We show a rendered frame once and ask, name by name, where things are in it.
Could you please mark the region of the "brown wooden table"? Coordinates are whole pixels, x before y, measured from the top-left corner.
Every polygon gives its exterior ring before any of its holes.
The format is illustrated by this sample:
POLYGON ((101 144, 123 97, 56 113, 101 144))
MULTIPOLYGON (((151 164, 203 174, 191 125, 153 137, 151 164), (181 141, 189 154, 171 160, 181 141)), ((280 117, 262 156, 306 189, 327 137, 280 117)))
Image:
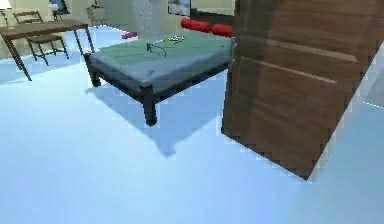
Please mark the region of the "brown wooden table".
POLYGON ((20 70, 23 71, 24 75, 29 81, 31 77, 26 69, 19 53, 17 52, 13 40, 26 39, 28 37, 40 36, 40 35, 49 35, 60 32, 73 31, 75 38, 78 44, 80 52, 82 52, 82 47, 80 44, 77 31, 79 29, 84 29, 88 38, 88 43, 92 52, 94 52, 94 45, 89 31, 87 23, 74 20, 74 19, 64 19, 62 21, 45 21, 41 23, 31 23, 31 24, 21 24, 16 25, 13 29, 8 29, 6 27, 0 27, 0 36, 3 38, 8 50, 10 51, 15 63, 20 70))

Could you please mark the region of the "yellow patterned flat object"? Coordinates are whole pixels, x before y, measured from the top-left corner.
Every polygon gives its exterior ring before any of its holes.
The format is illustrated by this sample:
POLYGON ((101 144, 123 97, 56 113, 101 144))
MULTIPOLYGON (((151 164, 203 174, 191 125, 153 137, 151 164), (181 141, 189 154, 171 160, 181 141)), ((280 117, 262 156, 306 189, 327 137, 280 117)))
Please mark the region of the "yellow patterned flat object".
POLYGON ((174 36, 169 36, 166 39, 164 39, 164 42, 171 43, 171 44, 176 44, 176 43, 182 42, 185 39, 186 39, 185 36, 174 35, 174 36))

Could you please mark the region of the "green bed with dark frame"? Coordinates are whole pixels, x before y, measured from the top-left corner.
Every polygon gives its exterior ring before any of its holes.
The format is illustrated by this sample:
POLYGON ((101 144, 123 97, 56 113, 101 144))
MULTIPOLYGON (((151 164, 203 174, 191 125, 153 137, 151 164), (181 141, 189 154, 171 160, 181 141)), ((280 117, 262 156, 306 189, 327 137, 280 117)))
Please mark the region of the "green bed with dark frame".
POLYGON ((199 31, 139 38, 86 53, 84 61, 92 85, 106 81, 143 105, 146 124, 157 123, 155 105, 226 70, 231 38, 199 31), (185 36, 180 43, 164 42, 169 36, 185 36), (146 44, 163 47, 163 57, 146 50, 146 44))

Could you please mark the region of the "brown wooden room door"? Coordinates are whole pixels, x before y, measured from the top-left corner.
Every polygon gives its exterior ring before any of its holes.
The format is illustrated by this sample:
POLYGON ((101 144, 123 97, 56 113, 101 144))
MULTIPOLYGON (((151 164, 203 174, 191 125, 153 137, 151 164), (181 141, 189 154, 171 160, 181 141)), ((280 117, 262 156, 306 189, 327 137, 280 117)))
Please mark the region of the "brown wooden room door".
POLYGON ((308 179, 384 42, 384 0, 236 0, 221 131, 308 179))

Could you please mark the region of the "red pillow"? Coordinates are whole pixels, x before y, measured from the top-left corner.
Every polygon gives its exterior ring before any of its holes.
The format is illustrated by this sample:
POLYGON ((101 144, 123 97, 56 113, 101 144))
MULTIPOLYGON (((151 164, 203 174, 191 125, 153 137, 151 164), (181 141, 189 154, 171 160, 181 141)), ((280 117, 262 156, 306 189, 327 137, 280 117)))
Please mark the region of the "red pillow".
POLYGON ((231 37, 232 36, 232 27, 230 25, 215 24, 212 26, 211 32, 214 35, 231 37))
POLYGON ((181 27, 204 33, 209 33, 211 31, 211 24, 209 22, 194 20, 190 18, 183 18, 181 20, 181 27))

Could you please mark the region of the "brown wooden chair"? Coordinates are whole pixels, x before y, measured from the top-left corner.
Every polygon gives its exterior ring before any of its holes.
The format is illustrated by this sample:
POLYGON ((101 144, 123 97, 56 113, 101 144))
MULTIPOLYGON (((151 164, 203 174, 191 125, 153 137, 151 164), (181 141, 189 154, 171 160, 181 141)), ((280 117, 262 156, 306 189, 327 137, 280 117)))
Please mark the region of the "brown wooden chair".
MULTIPOLYGON (((13 16, 18 25, 35 24, 41 23, 43 21, 38 11, 18 12, 14 13, 13 16)), ((53 55, 57 55, 58 52, 63 52, 66 55, 66 58, 69 58, 64 40, 59 35, 49 34, 28 37, 27 42, 34 57, 34 60, 37 60, 37 58, 42 58, 46 65, 49 65, 46 56, 50 53, 53 55), (45 53, 42 49, 43 44, 49 44, 51 46, 52 51, 50 53, 45 53)))

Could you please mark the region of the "grey open laptop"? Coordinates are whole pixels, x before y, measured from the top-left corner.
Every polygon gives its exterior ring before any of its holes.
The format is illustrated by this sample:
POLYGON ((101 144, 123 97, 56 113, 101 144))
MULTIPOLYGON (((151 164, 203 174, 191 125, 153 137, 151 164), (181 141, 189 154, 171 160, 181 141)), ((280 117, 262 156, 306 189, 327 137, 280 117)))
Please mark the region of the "grey open laptop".
POLYGON ((156 53, 160 56, 166 57, 167 52, 163 47, 157 46, 153 43, 147 43, 146 44, 146 50, 151 53, 156 53))

